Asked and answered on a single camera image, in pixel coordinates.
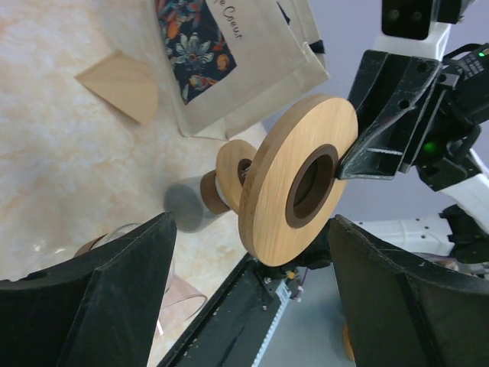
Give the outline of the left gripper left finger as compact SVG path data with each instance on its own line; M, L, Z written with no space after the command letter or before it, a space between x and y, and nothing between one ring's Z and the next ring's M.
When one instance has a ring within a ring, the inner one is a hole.
M105 245L1 282L3 366L144 366L176 241L161 213Z

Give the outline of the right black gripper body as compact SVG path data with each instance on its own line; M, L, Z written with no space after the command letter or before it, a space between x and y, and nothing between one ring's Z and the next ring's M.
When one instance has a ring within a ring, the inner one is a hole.
M488 121L488 44L466 44L446 54L432 86L397 170L415 167L423 183L440 191L480 172L469 150Z

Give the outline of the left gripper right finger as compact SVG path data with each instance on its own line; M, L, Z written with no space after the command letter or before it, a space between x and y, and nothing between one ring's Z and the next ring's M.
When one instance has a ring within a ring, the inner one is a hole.
M384 242L343 216L329 246L358 366L486 366L488 282Z

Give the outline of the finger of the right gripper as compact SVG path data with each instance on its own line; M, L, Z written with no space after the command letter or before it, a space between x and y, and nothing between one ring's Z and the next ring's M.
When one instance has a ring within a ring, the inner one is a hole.
M436 59L364 52L348 95L358 137L341 159L339 179L390 180L442 152L443 69Z

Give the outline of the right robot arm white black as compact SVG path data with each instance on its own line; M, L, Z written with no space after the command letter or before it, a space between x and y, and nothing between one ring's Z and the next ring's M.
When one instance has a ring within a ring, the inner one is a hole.
M488 120L488 46L466 44L441 60L367 50L348 96L356 142L343 180L388 180L415 169L453 204L425 218L362 222L373 235L433 261L488 276L488 169L474 152Z

